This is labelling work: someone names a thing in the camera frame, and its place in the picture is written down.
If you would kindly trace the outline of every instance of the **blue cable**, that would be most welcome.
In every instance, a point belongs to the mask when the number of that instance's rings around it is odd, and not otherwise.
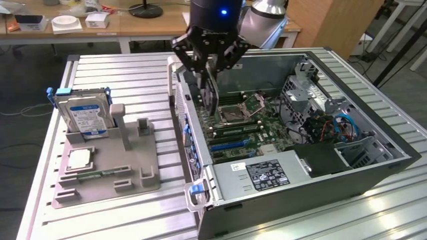
[[[354,132],[355,132],[355,136],[359,137],[359,129],[358,129],[358,125],[355,124],[355,121],[352,119],[351,116],[348,116],[347,114],[344,113],[340,113],[340,114],[336,114],[335,118],[334,118],[334,126],[335,126],[335,132],[340,132],[340,129],[339,129],[339,123],[336,122],[336,118],[343,118],[343,119],[347,119],[350,124],[351,124],[351,127],[354,128]]]

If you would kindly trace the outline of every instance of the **warning label sticker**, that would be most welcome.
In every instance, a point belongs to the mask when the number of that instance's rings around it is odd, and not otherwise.
[[[246,165],[246,170],[259,192],[290,184],[278,159]]]

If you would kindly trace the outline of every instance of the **slotted aluminum work surface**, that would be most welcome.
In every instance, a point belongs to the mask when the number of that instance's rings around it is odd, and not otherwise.
[[[418,150],[422,159],[402,173],[383,180],[364,195],[234,232],[220,239],[427,239],[426,130],[334,52],[323,48],[294,48],[288,51],[315,53]],[[160,190],[62,209],[51,207],[67,129],[55,110],[18,239],[196,239],[195,216],[186,207],[184,174],[168,106],[167,57],[171,54],[80,56],[79,60],[67,62],[62,81],[62,87],[74,89],[110,87],[114,103],[126,104],[124,120],[151,119]],[[338,97],[338,88],[322,73],[319,76],[324,89]]]

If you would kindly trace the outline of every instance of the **circuit board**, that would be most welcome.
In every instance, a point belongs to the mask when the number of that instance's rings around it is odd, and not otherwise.
[[[279,153],[295,145],[275,106],[255,94],[243,103],[220,105],[214,116],[200,103],[196,113],[215,164]]]

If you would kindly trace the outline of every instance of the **desk lamp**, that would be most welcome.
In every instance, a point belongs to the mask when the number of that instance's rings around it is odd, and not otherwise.
[[[142,4],[132,5],[128,11],[135,17],[143,19],[154,19],[162,16],[162,7],[147,4],[147,0],[143,0]]]

